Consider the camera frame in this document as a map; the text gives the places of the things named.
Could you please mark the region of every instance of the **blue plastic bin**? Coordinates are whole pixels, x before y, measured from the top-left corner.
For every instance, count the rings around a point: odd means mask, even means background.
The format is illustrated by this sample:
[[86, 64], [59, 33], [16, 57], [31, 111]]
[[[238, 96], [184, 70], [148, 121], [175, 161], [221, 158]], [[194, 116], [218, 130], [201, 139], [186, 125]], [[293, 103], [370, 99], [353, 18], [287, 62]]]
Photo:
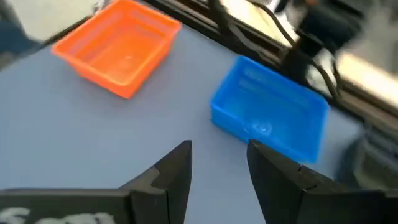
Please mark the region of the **blue plastic bin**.
[[317, 93], [240, 56], [210, 104], [213, 122], [241, 140], [297, 162], [317, 160], [329, 110]]

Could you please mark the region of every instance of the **table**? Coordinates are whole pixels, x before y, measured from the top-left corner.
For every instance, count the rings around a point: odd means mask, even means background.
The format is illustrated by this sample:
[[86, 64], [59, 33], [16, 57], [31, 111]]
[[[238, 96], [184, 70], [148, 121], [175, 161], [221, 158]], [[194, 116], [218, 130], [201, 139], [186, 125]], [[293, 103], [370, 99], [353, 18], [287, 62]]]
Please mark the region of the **table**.
[[[0, 189], [117, 188], [193, 141], [186, 223], [264, 223], [246, 145], [210, 121], [209, 99], [235, 54], [184, 27], [130, 100], [80, 78], [50, 49], [0, 73]], [[333, 177], [360, 124], [331, 110], [310, 167]]]

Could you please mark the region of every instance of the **orange plastic bin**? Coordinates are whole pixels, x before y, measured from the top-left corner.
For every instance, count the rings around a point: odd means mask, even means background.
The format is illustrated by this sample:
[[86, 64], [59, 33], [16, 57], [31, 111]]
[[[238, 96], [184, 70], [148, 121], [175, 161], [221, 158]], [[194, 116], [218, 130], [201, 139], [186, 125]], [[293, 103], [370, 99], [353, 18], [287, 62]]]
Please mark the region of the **orange plastic bin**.
[[132, 96], [170, 51], [181, 24], [132, 0], [118, 0], [59, 40], [54, 54], [82, 77]]

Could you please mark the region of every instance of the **plastic bin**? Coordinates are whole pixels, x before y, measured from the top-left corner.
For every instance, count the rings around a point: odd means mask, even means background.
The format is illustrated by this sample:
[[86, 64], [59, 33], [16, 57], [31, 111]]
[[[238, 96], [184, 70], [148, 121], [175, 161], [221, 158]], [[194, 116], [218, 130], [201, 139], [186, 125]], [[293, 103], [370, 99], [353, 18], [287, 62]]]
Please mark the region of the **plastic bin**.
[[167, 55], [181, 24], [118, 0], [53, 46], [84, 78], [129, 98]]
[[246, 57], [238, 57], [211, 103], [212, 121], [297, 162], [318, 157], [329, 105], [317, 93]]

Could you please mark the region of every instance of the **black cable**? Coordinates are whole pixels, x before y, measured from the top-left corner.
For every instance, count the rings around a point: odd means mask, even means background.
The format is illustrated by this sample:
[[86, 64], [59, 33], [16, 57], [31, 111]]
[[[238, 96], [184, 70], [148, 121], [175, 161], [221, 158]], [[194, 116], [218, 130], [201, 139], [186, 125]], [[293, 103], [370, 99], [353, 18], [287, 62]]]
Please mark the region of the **black cable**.
[[283, 10], [285, 10], [287, 3], [288, 3], [288, 0], [280, 0], [278, 5], [275, 8], [275, 13], [280, 13]]
[[248, 49], [256, 52], [258, 56], [263, 60], [271, 60], [277, 63], [272, 58], [267, 57], [260, 46], [250, 41], [237, 27], [234, 21], [234, 17], [231, 16], [224, 5], [220, 3], [220, 0], [208, 0], [208, 5], [213, 12], [213, 19], [217, 23], [217, 26], [223, 35], [232, 34], [233, 37], [237, 38]]
[[272, 19], [272, 21], [274, 21], [275, 25], [278, 27], [280, 33], [285, 37], [285, 39], [291, 44], [291, 46], [293, 46], [295, 44], [294, 39], [287, 33], [287, 31], [284, 29], [284, 27], [282, 26], [282, 24], [279, 22], [278, 18], [276, 18], [275, 14], [267, 8], [267, 6], [255, 2], [255, 1], [249, 1], [251, 4], [253, 4], [254, 6], [259, 7], [261, 10], [263, 10], [264, 12], [266, 12]]
[[333, 59], [332, 59], [332, 65], [333, 65], [333, 76], [336, 79], [336, 87], [334, 86], [332, 80], [329, 77], [329, 74], [327, 74], [327, 72], [325, 71], [325, 69], [323, 69], [320, 65], [318, 65], [317, 63], [315, 63], [314, 60], [312, 60], [312, 58], [310, 58], [308, 55], [306, 55], [305, 53], [301, 52], [300, 50], [296, 49], [295, 46], [295, 41], [293, 40], [293, 38], [287, 33], [287, 31], [284, 29], [284, 27], [282, 26], [282, 24], [279, 22], [278, 18], [276, 18], [275, 14], [267, 8], [267, 6], [258, 3], [258, 2], [254, 2], [251, 0], [248, 0], [251, 4], [253, 4], [254, 6], [259, 7], [260, 9], [262, 9], [265, 13], [268, 14], [268, 16], [274, 21], [275, 25], [277, 26], [277, 28], [280, 30], [280, 33], [286, 38], [286, 40], [292, 45], [292, 50], [296, 50], [298, 53], [300, 53], [303, 57], [305, 57], [308, 60], [308, 63], [312, 66], [314, 66], [315, 69], [318, 70], [318, 72], [321, 74], [322, 78], [324, 79], [326, 86], [331, 94], [331, 96], [336, 100], [336, 101], [340, 101], [340, 90], [341, 90], [341, 75], [337, 70], [336, 67], [336, 58], [335, 58], [335, 54], [333, 54]]

